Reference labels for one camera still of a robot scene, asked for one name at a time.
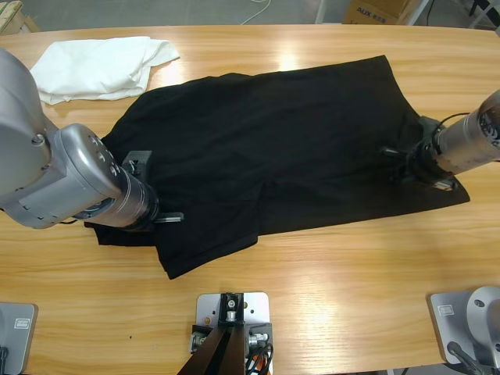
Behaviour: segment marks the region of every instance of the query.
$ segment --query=wooden table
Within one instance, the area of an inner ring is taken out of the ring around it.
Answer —
[[[409,102],[443,118],[500,86],[500,38],[437,27],[137,27],[0,37],[31,67],[53,41],[148,35],[180,59],[149,88],[229,72],[256,74],[385,54]],[[45,106],[59,127],[104,136],[132,104]],[[196,298],[265,291],[275,373],[320,374],[443,362],[426,296],[500,285],[500,165],[463,174],[472,202],[412,215],[261,237],[168,280],[154,248],[98,246],[81,224],[31,230],[0,215],[0,300],[40,312],[28,373],[165,374],[188,359]]]

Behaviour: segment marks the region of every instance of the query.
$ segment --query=white cloth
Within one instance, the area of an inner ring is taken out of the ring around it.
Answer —
[[[179,57],[169,41],[150,37],[57,41],[31,69],[40,99],[116,100],[146,90],[151,66]]]

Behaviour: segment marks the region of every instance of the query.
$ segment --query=metal mounting plate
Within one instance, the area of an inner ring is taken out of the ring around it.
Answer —
[[[37,313],[36,305],[0,303],[0,346],[9,350],[8,375],[22,373],[26,367]]]

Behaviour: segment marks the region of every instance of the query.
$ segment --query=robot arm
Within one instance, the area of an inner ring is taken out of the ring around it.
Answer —
[[[0,207],[37,229],[70,217],[149,226],[158,214],[154,191],[118,166],[85,126],[58,129],[41,109],[30,71],[1,48],[0,72]]]

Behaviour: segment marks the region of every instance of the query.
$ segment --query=black cloth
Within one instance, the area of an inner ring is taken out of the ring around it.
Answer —
[[[461,186],[390,183],[397,162],[379,150],[409,150],[422,137],[418,119],[383,56],[149,91],[103,141],[119,162],[152,150],[161,210],[185,219],[152,234],[97,226],[99,243],[155,245],[174,278],[260,234],[468,202]]]

